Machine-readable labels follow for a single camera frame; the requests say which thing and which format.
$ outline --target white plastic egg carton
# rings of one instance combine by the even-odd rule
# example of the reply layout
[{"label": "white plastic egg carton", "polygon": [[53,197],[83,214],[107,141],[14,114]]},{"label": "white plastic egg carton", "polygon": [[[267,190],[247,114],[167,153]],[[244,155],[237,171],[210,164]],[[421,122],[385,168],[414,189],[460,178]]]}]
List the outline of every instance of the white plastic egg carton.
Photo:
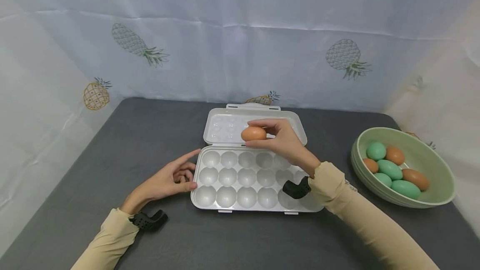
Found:
[{"label": "white plastic egg carton", "polygon": [[271,151],[242,146],[240,134],[248,127],[247,121],[262,118],[288,119],[306,144],[303,126],[294,112],[282,112],[277,106],[257,103],[213,109],[203,135],[205,141],[213,145],[200,152],[193,178],[198,188],[190,195],[196,207],[220,213],[252,210],[298,214],[322,210],[323,206],[311,194],[294,200],[282,191],[287,180],[298,184],[306,176],[302,169]]}]

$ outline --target beige sleeve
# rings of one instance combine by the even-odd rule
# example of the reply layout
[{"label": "beige sleeve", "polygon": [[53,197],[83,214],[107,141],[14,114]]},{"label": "beige sleeve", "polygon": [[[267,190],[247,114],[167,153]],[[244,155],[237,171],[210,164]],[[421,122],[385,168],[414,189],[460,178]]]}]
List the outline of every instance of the beige sleeve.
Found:
[{"label": "beige sleeve", "polygon": [[113,209],[72,270],[112,270],[127,248],[135,241],[138,227],[130,222],[131,215]]},{"label": "beige sleeve", "polygon": [[353,228],[389,269],[439,269],[400,225],[350,188],[332,163],[316,168],[309,184],[317,200]]}]

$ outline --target wrist band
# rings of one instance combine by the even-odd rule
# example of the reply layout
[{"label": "wrist band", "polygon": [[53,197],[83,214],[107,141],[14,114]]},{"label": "wrist band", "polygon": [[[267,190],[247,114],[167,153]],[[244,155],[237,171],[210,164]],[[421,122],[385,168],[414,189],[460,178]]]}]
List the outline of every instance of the wrist band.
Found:
[{"label": "wrist band", "polygon": [[300,183],[296,185],[294,182],[287,181],[283,185],[283,192],[293,199],[300,199],[305,197],[312,189],[308,185],[308,176],[302,178]]},{"label": "wrist band", "polygon": [[140,212],[129,220],[139,229],[156,230],[167,222],[168,216],[163,210],[159,210],[152,217],[149,217],[144,212]]}]

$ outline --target green bowl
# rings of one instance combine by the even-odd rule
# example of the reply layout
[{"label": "green bowl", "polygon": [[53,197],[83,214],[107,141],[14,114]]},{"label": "green bowl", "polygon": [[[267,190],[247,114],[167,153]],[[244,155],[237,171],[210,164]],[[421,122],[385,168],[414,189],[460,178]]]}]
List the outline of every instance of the green bowl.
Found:
[{"label": "green bowl", "polygon": [[[363,159],[367,157],[367,147],[374,141],[379,141],[386,147],[396,146],[403,151],[405,163],[400,168],[410,168],[422,173],[429,180],[430,188],[414,200],[382,184],[363,163]],[[455,179],[448,165],[418,138],[402,131],[387,127],[367,129],[353,144],[351,157],[354,171],[363,184],[391,203],[427,209],[449,203],[455,197]]]}]

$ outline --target green egg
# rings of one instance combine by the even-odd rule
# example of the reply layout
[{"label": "green egg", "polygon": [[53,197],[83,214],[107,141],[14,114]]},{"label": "green egg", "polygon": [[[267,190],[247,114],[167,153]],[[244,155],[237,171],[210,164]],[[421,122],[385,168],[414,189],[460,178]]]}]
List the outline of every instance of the green egg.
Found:
[{"label": "green egg", "polygon": [[379,160],[377,161],[378,171],[388,175],[392,180],[398,180],[403,178],[402,169],[392,163],[389,160]]},{"label": "green egg", "polygon": [[386,185],[389,188],[392,187],[392,179],[388,175],[378,172],[374,175],[382,184]]},{"label": "green egg", "polygon": [[367,156],[372,160],[381,160],[387,155],[387,149],[380,142],[373,142],[367,148]]},{"label": "green egg", "polygon": [[392,190],[412,199],[417,199],[421,194],[419,187],[406,180],[392,182]]}]

